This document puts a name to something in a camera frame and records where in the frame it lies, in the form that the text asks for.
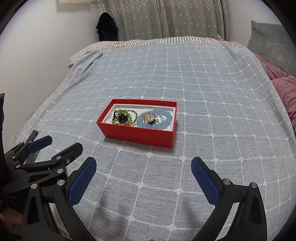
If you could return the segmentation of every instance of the jewelry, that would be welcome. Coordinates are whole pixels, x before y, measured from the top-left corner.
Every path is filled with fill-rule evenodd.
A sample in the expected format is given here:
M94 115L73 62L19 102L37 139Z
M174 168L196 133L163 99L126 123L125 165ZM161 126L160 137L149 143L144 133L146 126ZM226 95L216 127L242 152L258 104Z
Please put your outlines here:
M138 126L142 128L165 130L171 125L172 119L173 117L166 109L154 109L143 112L137 118L137 123Z
M135 113L136 118L134 119L134 121L132 121L131 114L128 113L128 111ZM134 110L122 110L119 107L117 107L115 108L113 113L112 124L122 125L122 126L132 126L135 124L137 117L138 117L138 114Z

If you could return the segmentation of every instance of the blue gripper pad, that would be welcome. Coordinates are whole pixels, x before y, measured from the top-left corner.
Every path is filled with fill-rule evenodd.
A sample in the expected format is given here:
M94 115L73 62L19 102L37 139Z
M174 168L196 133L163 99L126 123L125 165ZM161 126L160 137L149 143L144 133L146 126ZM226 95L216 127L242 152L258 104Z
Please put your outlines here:
M45 136L29 144L28 152L35 153L52 144L52 137Z
M89 163L82 170L73 185L69 189L69 204L72 207L80 202L91 179L96 173L96 160L91 158Z
M191 162L191 171L210 204L219 204L219 190L196 158Z

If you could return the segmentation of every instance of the striped fabric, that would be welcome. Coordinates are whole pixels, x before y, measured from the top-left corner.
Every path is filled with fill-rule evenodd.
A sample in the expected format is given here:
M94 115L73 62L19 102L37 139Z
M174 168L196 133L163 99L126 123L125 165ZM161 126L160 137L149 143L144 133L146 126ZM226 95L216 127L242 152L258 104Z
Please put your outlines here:
M193 37L193 36L185 36L185 37L172 37L166 39L150 39L150 40L129 40L129 41L102 41L91 44L84 49L80 50L76 54L74 54L70 58L69 68L75 65L80 58L93 50L99 50L101 52L104 51L114 51L126 48L132 48L142 45L150 45L150 44L176 44L176 43L211 43L211 44L219 44L221 41L212 39L212 38L201 38L201 37Z

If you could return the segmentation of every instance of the gray blanket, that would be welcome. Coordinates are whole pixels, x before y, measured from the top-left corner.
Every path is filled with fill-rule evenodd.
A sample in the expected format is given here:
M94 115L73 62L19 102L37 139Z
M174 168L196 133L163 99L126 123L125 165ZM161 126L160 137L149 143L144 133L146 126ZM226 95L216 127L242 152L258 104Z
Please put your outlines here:
M112 98L177 101L174 147L105 138L96 120ZM54 140L38 161L75 142L84 151L68 166L69 173L88 156L96 159L97 172L74 209L97 240L191 240L214 209L191 173L195 156L221 178L259 185L268 240L296 203L292 125L261 64L242 46L179 43L95 50L40 106L17 142L33 129L38 137Z

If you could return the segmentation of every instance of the wall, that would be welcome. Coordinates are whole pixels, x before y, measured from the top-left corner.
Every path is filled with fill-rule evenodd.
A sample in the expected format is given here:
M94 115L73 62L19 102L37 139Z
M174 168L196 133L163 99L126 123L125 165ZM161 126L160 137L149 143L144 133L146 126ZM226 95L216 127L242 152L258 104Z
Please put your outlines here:
M251 36L251 20L281 24L274 13L261 0L227 0L231 41L247 46Z
M97 42L100 9L93 4L28 0L0 36L4 151L28 116L69 73L69 58Z

